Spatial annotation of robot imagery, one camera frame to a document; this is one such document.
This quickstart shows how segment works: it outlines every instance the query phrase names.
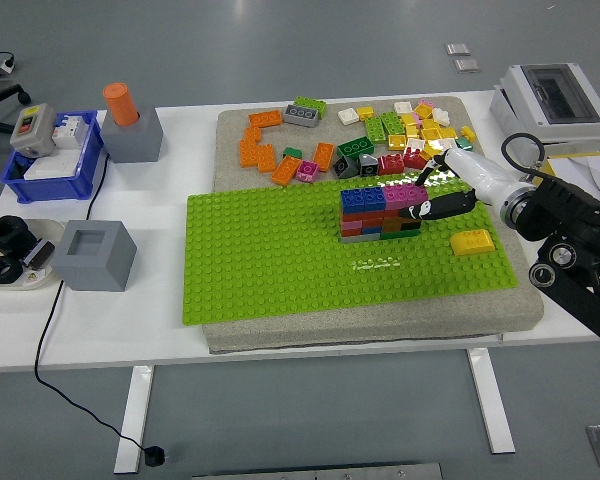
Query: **table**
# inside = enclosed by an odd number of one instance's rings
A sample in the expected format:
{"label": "table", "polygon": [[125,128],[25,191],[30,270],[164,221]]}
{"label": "table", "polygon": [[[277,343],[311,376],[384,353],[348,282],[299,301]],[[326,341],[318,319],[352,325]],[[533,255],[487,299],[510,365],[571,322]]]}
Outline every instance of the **table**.
{"label": "table", "polygon": [[[499,153],[504,134],[489,113],[491,91],[445,93],[463,100],[487,157],[505,165]],[[327,100],[340,103],[367,99]],[[454,340],[404,340],[365,345],[209,353],[201,327],[181,322],[184,219],[188,195],[212,191],[215,126],[227,109],[281,107],[284,102],[159,108],[164,130],[156,163],[111,163],[92,219],[121,220],[138,254],[127,291],[74,292],[65,289],[46,338],[42,368],[91,368],[238,361],[285,357],[354,355],[590,341],[587,328],[544,298],[545,315],[531,331]],[[105,112],[99,112],[102,122]],[[0,217],[82,219],[87,201],[61,200],[21,205],[4,189]],[[523,242],[528,260],[538,245]],[[56,289],[0,291],[0,371],[32,367],[37,342]]]}

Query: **blue plastic bin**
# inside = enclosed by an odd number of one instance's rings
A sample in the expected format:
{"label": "blue plastic bin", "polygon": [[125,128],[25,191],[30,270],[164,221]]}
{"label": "blue plastic bin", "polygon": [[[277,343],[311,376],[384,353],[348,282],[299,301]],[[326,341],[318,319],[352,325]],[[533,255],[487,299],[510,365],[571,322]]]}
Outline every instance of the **blue plastic bin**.
{"label": "blue plastic bin", "polygon": [[33,163],[33,159],[20,155],[15,150],[11,152],[9,161],[0,175],[0,182],[8,185],[15,192],[19,203],[67,198],[86,200],[91,197],[93,176],[98,165],[100,151],[103,148],[100,126],[96,119],[97,113],[96,110],[61,112],[56,117],[56,126],[60,125],[65,115],[80,115],[89,125],[80,152],[80,160],[72,177],[25,180],[24,172]]}

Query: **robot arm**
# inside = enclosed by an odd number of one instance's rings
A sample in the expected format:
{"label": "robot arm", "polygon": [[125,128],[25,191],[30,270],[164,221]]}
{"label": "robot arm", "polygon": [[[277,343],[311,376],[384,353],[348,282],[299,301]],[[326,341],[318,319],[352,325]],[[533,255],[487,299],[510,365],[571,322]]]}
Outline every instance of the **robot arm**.
{"label": "robot arm", "polygon": [[600,337],[600,202],[561,179],[517,165],[507,145],[529,134],[515,134],[502,144],[507,161],[528,176],[542,177],[535,185],[519,181],[496,163],[472,152],[450,149],[435,156],[416,184],[422,185],[435,168],[451,170],[472,190],[434,198],[400,211],[400,216],[436,220],[471,211],[482,201],[499,213],[502,221],[529,241],[545,239],[529,280],[578,321]]}

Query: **orange cylinder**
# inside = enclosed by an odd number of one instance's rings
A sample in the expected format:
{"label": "orange cylinder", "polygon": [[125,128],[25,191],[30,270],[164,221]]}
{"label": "orange cylinder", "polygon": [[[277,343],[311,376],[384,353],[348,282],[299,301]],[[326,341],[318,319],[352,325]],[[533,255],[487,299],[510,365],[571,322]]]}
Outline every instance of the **orange cylinder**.
{"label": "orange cylinder", "polygon": [[124,83],[111,83],[104,87],[102,94],[117,125],[126,127],[138,121],[140,115]]}

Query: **white plate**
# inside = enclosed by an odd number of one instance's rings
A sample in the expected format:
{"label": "white plate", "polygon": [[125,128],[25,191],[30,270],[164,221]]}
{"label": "white plate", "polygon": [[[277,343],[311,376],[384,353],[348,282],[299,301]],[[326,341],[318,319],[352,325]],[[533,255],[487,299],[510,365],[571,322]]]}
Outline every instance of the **white plate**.
{"label": "white plate", "polygon": [[[36,238],[44,238],[53,243],[54,246],[58,246],[62,234],[64,233],[64,225],[55,220],[36,220],[36,219],[23,219],[31,233]],[[20,278],[13,283],[0,285],[2,290],[33,290],[39,288],[50,280],[56,278],[55,272],[48,265],[42,270],[31,270],[24,268],[24,272],[20,275]]]}

